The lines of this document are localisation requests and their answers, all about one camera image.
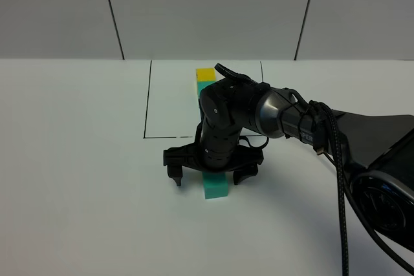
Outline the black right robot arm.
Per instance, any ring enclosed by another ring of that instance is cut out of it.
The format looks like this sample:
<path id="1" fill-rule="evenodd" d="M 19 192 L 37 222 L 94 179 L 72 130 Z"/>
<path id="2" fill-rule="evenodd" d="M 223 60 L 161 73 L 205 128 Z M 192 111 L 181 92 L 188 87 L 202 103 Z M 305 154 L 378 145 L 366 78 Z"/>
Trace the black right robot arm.
<path id="1" fill-rule="evenodd" d="M 239 145 L 242 129 L 267 138 L 297 138 L 317 153 L 333 154 L 330 117 L 338 125 L 345 188 L 369 225 L 413 249 L 413 117 L 364 116 L 307 103 L 292 89 L 224 78 L 201 91 L 203 113 L 193 143 L 164 151 L 168 176 L 179 184 L 184 167 L 231 171 L 234 183 L 255 176 L 260 147 Z"/>

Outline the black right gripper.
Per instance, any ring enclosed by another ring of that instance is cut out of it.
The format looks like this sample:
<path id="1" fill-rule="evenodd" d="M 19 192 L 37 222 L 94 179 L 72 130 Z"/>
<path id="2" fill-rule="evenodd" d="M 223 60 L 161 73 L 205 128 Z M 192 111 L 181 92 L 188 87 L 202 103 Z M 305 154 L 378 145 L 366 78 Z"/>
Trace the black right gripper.
<path id="1" fill-rule="evenodd" d="M 209 173 L 233 172 L 234 185 L 256 176 L 263 162 L 263 152 L 239 145 L 242 128 L 231 125 L 220 128 L 208 120 L 197 126 L 195 141 L 182 147 L 164 151 L 163 161 L 168 176 L 181 186 L 182 167 Z"/>

